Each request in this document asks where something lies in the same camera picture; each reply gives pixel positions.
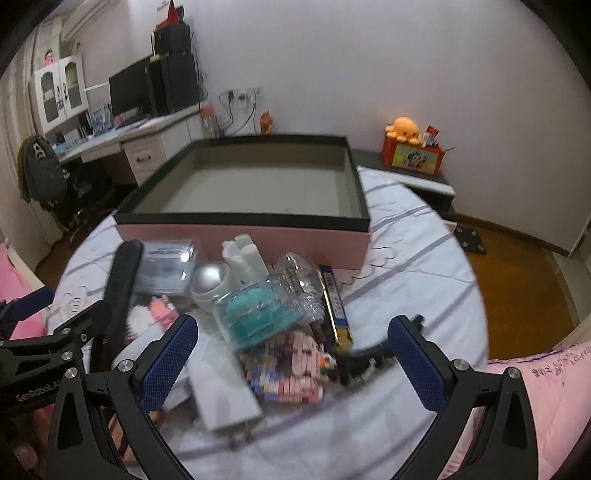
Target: wire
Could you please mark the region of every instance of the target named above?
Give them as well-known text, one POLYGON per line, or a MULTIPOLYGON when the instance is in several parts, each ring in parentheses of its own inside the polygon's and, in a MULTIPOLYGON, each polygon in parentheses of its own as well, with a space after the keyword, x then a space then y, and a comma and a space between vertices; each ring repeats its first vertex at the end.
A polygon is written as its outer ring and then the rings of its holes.
POLYGON ((201 68, 199 67, 199 55, 197 55, 197 47, 193 44, 194 35, 195 32, 191 32, 191 47, 195 55, 195 64, 197 66, 197 89, 199 89, 199 86, 201 86, 201 91, 199 92, 199 110, 201 110, 201 102, 203 102, 209 96, 209 92, 205 88, 205 79, 203 78, 203 75, 201 74, 201 68))
POLYGON ((255 92, 255 97, 254 100, 252 101, 252 103, 254 103, 254 107, 253 107, 253 116, 252 116, 252 130, 254 132, 254 134, 257 134, 256 131, 256 96, 258 95, 258 92, 255 92))
POLYGON ((236 134, 237 134, 238 132, 240 132, 240 131, 241 131, 241 130, 242 130, 244 127, 245 127, 245 126, 247 126, 247 125, 248 125, 248 122, 250 122, 250 121, 251 121, 251 118, 252 118, 252 116, 255 114, 255 109, 256 109, 256 102, 253 102, 253 105, 252 105, 252 112, 251 112, 251 114, 248 116, 248 118, 246 119, 246 122, 244 122, 244 123, 242 124, 242 126, 241 126, 241 127, 238 129, 238 130, 236 130, 235 132, 233 132, 233 133, 231 133, 231 134, 228 134, 228 136, 229 136, 229 137, 232 137, 233 135, 236 135, 236 134))
POLYGON ((230 100, 230 97, 228 96, 228 107, 226 107, 226 104, 222 100, 222 95, 224 93, 227 93, 227 92, 220 93, 220 96, 218 98, 220 99, 220 103, 222 104, 223 109, 226 111, 226 113, 228 115, 230 115, 230 122, 227 125, 220 127, 221 130, 225 130, 226 128, 230 128, 234 124, 234 114, 232 113, 232 100, 230 100))

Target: baseboard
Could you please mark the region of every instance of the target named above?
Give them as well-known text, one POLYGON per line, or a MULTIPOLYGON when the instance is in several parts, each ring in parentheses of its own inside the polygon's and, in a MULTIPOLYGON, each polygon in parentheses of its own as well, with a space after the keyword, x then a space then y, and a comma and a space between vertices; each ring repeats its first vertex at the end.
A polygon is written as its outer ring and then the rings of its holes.
POLYGON ((460 224, 466 223, 468 225, 480 226, 482 228, 488 228, 489 230, 505 233, 506 235, 512 236, 513 238, 531 243, 540 248, 545 248, 546 250, 550 250, 551 252, 556 252, 564 257, 568 257, 570 253, 568 250, 565 250, 564 248, 558 247, 557 245, 546 242, 545 240, 541 240, 534 236, 528 235, 527 233, 523 233, 518 230, 513 230, 512 228, 509 228, 507 226, 498 225, 497 223, 492 223, 487 220, 481 220, 479 218, 463 215, 461 213, 456 214, 456 220, 460 224))

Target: speaker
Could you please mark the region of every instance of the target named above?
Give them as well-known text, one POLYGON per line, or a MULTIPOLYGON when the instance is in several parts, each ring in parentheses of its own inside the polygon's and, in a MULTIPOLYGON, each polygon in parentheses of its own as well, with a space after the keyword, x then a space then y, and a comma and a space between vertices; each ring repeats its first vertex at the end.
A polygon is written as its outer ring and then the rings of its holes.
POLYGON ((195 105, 202 93, 193 53, 173 53, 159 60, 168 113, 195 105))
POLYGON ((181 23, 167 25, 154 32, 154 53, 166 55, 191 52, 191 30, 181 23))

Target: clear plastic case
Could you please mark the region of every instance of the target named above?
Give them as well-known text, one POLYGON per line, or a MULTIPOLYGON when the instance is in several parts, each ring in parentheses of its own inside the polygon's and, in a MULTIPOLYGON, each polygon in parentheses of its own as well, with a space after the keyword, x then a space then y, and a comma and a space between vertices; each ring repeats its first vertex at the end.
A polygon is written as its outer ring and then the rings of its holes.
POLYGON ((296 291, 279 273, 216 300, 213 316, 225 341, 234 350, 244 350, 303 319, 320 320, 324 310, 314 294, 296 291))
POLYGON ((144 242, 135 292, 190 298, 193 272, 205 261, 197 241, 144 242))

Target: plastic container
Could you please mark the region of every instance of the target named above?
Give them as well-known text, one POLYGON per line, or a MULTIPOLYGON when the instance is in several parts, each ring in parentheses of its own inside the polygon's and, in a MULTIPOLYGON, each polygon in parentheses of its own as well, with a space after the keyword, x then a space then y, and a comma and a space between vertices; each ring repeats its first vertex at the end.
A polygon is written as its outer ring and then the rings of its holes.
POLYGON ((324 317, 324 310, 316 296, 298 294, 288 277, 273 274, 260 283, 216 300, 213 317, 224 340, 234 350, 244 350, 303 319, 308 322, 320 320, 324 317))
POLYGON ((275 264, 275 272, 292 278, 295 288, 301 288, 303 293, 309 293, 322 299, 324 287, 320 273, 316 267, 301 255, 289 252, 283 255, 275 264))
POLYGON ((201 120, 203 123, 205 138, 219 137, 220 128, 212 105, 203 105, 201 107, 201 120))
POLYGON ((196 268, 191 285, 191 297, 206 312, 213 302, 240 287, 232 269, 224 262, 208 262, 196 268))
POLYGON ((195 268, 207 260, 198 242, 146 242, 135 292, 169 297, 190 297, 195 268))
POLYGON ((250 235, 238 235, 232 241, 222 242, 222 256, 246 285, 263 281, 269 274, 250 235))

